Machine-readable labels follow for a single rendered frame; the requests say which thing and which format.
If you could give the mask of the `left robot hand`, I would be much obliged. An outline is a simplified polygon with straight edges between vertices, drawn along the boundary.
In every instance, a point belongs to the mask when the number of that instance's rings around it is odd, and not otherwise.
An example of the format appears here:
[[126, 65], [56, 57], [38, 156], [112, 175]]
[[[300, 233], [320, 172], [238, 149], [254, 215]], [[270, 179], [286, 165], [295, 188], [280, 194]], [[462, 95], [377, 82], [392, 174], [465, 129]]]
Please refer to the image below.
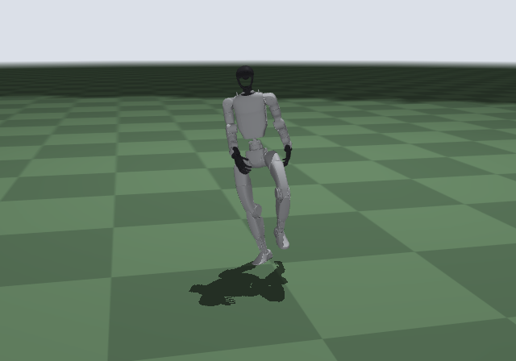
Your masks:
[[292, 148], [290, 149], [290, 145], [285, 145], [285, 151], [286, 151], [286, 158], [282, 159], [282, 160], [285, 160], [283, 162], [284, 167], [287, 166], [289, 159], [290, 159], [290, 155], [291, 155], [291, 151], [292, 151]]

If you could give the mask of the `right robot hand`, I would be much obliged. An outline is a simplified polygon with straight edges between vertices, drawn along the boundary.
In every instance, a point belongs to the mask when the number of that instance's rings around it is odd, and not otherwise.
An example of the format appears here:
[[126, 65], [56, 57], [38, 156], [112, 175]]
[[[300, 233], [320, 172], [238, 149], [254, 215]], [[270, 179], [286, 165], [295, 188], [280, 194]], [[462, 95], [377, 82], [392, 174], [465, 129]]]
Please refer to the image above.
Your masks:
[[[237, 147], [233, 147], [232, 148], [234, 153], [231, 155], [232, 159], [235, 159], [235, 165], [236, 167], [238, 167], [239, 171], [243, 174], [248, 174], [249, 171], [251, 171], [251, 169], [247, 169], [247, 168], [251, 168], [252, 166], [248, 166], [244, 163], [243, 160], [248, 160], [247, 158], [245, 157], [242, 157], [240, 155], [240, 152], [239, 152], [239, 149]], [[245, 168], [245, 167], [247, 168]], [[246, 171], [247, 170], [247, 171]]]

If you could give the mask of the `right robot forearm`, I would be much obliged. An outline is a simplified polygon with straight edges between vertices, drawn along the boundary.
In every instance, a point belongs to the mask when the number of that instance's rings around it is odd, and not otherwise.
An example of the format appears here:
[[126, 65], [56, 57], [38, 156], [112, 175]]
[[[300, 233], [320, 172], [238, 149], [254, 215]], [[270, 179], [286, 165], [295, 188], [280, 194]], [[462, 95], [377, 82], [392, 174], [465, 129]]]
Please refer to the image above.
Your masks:
[[228, 133], [227, 125], [226, 125], [226, 134], [227, 134], [227, 141], [228, 141], [228, 147], [229, 147], [229, 154], [232, 155], [234, 153], [233, 147], [238, 148], [238, 142], [237, 142], [237, 134], [234, 132]]

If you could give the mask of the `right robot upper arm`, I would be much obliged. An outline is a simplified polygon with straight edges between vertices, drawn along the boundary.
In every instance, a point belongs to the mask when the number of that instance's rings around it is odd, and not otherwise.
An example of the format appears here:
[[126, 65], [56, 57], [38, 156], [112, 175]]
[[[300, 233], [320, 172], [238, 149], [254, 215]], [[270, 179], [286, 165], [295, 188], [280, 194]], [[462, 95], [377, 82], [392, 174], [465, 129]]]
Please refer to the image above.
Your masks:
[[227, 124], [228, 133], [234, 132], [237, 133], [237, 124], [234, 124], [234, 107], [233, 107], [233, 99], [234, 98], [226, 98], [223, 100], [223, 115], [225, 119], [225, 123]]

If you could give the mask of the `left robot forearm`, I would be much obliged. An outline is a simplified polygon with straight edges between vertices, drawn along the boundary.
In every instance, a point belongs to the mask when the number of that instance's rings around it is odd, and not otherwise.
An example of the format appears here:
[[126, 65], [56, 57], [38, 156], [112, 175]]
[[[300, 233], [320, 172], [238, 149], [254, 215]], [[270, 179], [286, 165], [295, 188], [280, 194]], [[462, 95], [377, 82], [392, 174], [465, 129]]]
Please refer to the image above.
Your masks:
[[280, 130], [277, 130], [277, 131], [278, 131], [278, 134], [281, 137], [281, 142], [284, 144], [284, 148], [285, 148], [285, 145], [290, 145], [290, 149], [291, 149], [292, 142], [290, 141], [288, 130], [287, 130], [287, 127], [285, 125], [285, 121], [283, 119], [282, 119], [282, 122], [283, 122], [284, 128], [282, 128]]

